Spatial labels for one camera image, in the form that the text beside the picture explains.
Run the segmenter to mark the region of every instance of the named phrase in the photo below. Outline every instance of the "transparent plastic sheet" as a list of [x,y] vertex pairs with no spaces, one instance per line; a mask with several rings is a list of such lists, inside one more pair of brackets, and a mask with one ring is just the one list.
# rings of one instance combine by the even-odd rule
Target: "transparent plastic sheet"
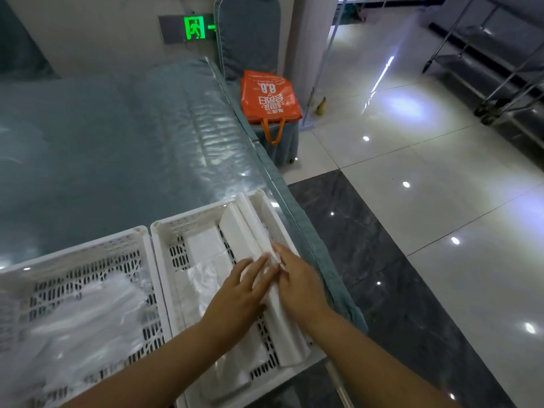
[[[177,294],[187,328],[200,321],[206,312],[225,281],[225,273],[221,269],[226,266],[232,268],[230,257],[225,250],[209,260],[175,274]],[[206,399],[218,400],[245,386],[251,380],[250,370],[268,361],[268,355],[260,354],[258,347],[246,339],[247,336],[199,378],[200,392]],[[252,361],[255,366],[249,367],[248,361]]]
[[119,364],[144,345],[146,299],[121,272],[84,286],[24,328],[16,346],[0,354],[0,366],[8,367],[0,370],[0,398],[7,406],[24,406],[29,398],[67,384],[82,392],[86,377]]

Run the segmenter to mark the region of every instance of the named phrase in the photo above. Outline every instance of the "emergency exit sign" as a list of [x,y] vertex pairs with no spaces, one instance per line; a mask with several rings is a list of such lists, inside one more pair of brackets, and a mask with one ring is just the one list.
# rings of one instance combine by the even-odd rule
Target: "emergency exit sign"
[[159,16],[164,44],[215,38],[213,14],[194,16]]

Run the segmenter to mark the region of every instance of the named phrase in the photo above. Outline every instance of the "cart wheel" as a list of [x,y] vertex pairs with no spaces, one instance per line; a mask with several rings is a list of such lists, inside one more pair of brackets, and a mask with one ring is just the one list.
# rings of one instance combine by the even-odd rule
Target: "cart wheel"
[[490,126],[493,124],[493,122],[496,120],[496,117],[495,116],[492,116],[492,115],[486,115],[484,117],[482,117],[481,119],[481,122],[483,125],[485,126]]
[[474,116],[476,117],[482,117],[487,113],[487,106],[482,103],[478,107],[476,107],[476,110],[474,110]]
[[505,98],[505,99],[499,99],[499,100],[497,100],[497,101],[495,102],[495,107],[496,107],[497,109],[500,109],[500,108],[506,106],[506,105],[507,105],[509,102],[511,102],[511,101],[512,101],[512,100],[506,99],[506,98]]
[[425,74],[429,67],[431,67],[431,63],[432,61],[428,61],[427,63],[425,63],[425,66],[423,66],[423,70],[421,70],[421,72]]

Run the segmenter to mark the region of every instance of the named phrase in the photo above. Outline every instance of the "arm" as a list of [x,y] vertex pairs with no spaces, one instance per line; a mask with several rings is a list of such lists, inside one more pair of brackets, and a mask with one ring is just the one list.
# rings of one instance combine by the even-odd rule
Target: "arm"
[[[200,322],[72,399],[64,408],[165,408],[172,404],[242,339],[263,312],[261,300],[278,268],[270,269],[255,288],[252,286],[267,260],[268,256],[263,255],[253,264],[250,259],[238,262]],[[247,266],[248,272],[240,281]]]
[[368,408],[459,408],[360,333],[327,304],[321,279],[285,246],[280,300],[287,313],[330,357],[357,399]]

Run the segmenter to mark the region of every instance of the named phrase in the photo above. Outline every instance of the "hand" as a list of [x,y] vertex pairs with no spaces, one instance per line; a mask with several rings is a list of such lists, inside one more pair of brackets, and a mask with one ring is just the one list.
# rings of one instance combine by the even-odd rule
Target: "hand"
[[333,313],[316,271],[288,247],[272,243],[285,264],[280,273],[280,301],[283,308],[310,336],[312,325]]
[[[280,268],[271,267],[252,287],[269,258],[266,253],[254,263],[250,258],[238,262],[200,320],[206,335],[216,339],[219,356],[231,350],[266,309],[261,301]],[[248,271],[240,280],[246,267]]]

